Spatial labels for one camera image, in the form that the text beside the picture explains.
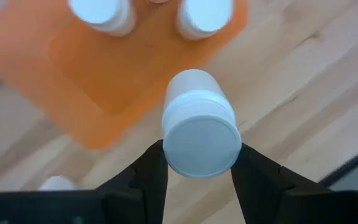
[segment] orange plastic tray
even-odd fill
[[[176,73],[210,58],[247,24],[246,0],[211,38],[175,29],[180,1],[136,0],[134,32],[115,38],[79,21],[64,0],[10,0],[0,10],[0,77],[89,148],[103,148],[164,95]]]

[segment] orange tray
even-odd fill
[[[246,0],[211,38],[175,29],[180,1],[133,1],[135,31],[123,38],[89,28],[64,0],[10,0],[0,10],[0,77],[88,148],[103,148],[151,108],[176,73],[194,68],[247,24]]]

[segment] wooden floor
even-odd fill
[[[358,0],[249,0],[250,22],[207,64],[232,103],[242,140],[319,180],[358,154]],[[92,189],[162,137],[162,103],[108,151],[81,148],[0,82],[0,190],[66,175]],[[170,170],[165,223],[244,223],[230,173]]]

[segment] white object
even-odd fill
[[[167,2],[169,0],[149,0],[149,1],[152,2],[152,3],[165,3],[165,2]]]
[[[76,190],[76,185],[63,176],[49,177],[38,190]]]
[[[89,26],[120,37],[136,24],[130,0],[68,0],[71,11]]]
[[[167,162],[189,178],[229,170],[242,146],[230,103],[216,80],[197,69],[185,70],[169,83],[162,130]]]
[[[177,29],[189,40],[211,37],[230,21],[232,13],[233,0],[183,0]]]

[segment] wood grain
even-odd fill
[[[245,143],[312,180],[358,154],[358,0],[250,0],[249,26],[208,63]],[[107,151],[81,148],[0,83],[0,190],[66,175],[92,189],[162,137],[162,102]],[[165,223],[244,223],[230,173],[169,171]]]

